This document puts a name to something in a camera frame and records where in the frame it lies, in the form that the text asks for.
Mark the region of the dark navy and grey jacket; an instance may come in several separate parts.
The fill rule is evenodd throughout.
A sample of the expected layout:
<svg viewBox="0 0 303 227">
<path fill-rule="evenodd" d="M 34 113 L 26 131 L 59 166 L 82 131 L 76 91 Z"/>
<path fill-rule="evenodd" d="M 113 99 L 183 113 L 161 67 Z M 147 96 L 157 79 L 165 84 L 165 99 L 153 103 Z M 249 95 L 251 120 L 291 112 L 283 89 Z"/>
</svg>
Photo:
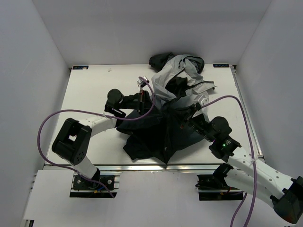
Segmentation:
<svg viewBox="0 0 303 227">
<path fill-rule="evenodd" d="M 123 149 L 131 160 L 154 157 L 166 164 L 176 151 L 203 139 L 189 126 L 181 128 L 177 110 L 194 104 L 199 94 L 209 95 L 215 84 L 201 75 L 205 62 L 198 56 L 167 52 L 152 56 L 149 65 L 156 71 L 155 107 L 137 121 L 139 114 L 132 111 L 127 118 L 133 121 L 122 122 L 117 131 L 129 135 Z"/>
</svg>

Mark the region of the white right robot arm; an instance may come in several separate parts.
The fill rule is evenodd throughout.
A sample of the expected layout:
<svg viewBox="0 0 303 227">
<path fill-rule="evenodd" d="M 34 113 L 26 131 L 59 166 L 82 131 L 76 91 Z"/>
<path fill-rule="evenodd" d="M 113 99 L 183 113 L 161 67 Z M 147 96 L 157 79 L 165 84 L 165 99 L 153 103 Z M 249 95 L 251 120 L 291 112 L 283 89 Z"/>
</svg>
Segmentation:
<svg viewBox="0 0 303 227">
<path fill-rule="evenodd" d="M 190 126 L 210 142 L 209 149 L 224 161 L 214 172 L 218 188 L 231 186 L 250 193 L 268 204 L 283 220 L 296 224 L 303 214 L 303 178 L 293 178 L 254 159 L 234 140 L 228 121 L 221 116 L 207 121 L 201 106 L 194 104 L 180 111 L 182 127 Z"/>
</svg>

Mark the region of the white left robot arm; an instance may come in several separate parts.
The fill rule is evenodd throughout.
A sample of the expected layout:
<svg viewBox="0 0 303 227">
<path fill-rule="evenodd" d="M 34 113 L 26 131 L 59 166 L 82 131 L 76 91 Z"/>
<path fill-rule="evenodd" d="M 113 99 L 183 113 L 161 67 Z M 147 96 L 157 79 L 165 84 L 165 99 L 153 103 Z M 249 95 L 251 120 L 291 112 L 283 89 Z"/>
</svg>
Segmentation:
<svg viewBox="0 0 303 227">
<path fill-rule="evenodd" d="M 134 95 L 124 96 L 118 89 L 107 94 L 105 112 L 108 114 L 94 116 L 81 121 L 68 118 L 63 123 L 52 144 L 52 152 L 67 161 L 84 179 L 85 185 L 94 189 L 100 183 L 100 171 L 87 157 L 89 142 L 95 135 L 118 127 L 127 119 L 121 109 L 137 110 L 139 119 L 148 115 L 155 106 L 155 94 L 146 90 Z"/>
</svg>

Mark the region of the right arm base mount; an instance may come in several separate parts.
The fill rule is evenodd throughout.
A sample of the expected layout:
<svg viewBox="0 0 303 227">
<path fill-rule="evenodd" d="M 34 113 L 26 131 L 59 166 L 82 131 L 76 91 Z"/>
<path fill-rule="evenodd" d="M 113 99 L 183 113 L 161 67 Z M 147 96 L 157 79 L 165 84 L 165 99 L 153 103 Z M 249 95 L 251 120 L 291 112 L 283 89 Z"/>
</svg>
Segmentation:
<svg viewBox="0 0 303 227">
<path fill-rule="evenodd" d="M 240 201 L 243 192 L 237 188 L 230 187 L 225 178 L 234 168 L 228 164 L 221 164 L 210 175 L 198 175 L 195 187 L 198 189 L 200 201 Z"/>
</svg>

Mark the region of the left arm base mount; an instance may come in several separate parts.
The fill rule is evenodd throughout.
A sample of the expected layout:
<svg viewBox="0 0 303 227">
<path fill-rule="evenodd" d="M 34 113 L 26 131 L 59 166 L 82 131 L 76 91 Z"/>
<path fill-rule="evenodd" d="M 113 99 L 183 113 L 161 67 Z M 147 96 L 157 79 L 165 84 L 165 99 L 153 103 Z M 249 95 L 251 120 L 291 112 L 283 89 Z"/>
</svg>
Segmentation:
<svg viewBox="0 0 303 227">
<path fill-rule="evenodd" d="M 109 189 L 113 197 L 103 185 L 85 180 L 79 175 L 74 175 L 71 183 L 70 198 L 114 198 L 119 188 L 120 176 L 101 175 L 99 181 Z"/>
</svg>

